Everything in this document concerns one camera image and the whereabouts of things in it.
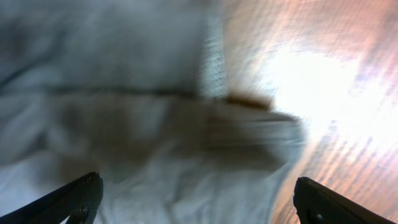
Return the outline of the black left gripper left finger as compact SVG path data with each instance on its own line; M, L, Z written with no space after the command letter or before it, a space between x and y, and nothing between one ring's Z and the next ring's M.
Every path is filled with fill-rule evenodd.
M93 224L103 198L103 180L97 172L60 187L1 217L6 224Z

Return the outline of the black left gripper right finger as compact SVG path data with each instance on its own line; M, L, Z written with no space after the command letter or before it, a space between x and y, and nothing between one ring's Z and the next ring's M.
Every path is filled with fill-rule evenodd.
M395 224L308 177L299 177L293 204L301 224Z

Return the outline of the grey shorts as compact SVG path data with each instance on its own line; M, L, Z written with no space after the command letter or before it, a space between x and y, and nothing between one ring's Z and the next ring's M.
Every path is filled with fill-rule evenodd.
M1 214L89 172L96 223L269 223L296 119L221 100L215 1L2 1Z

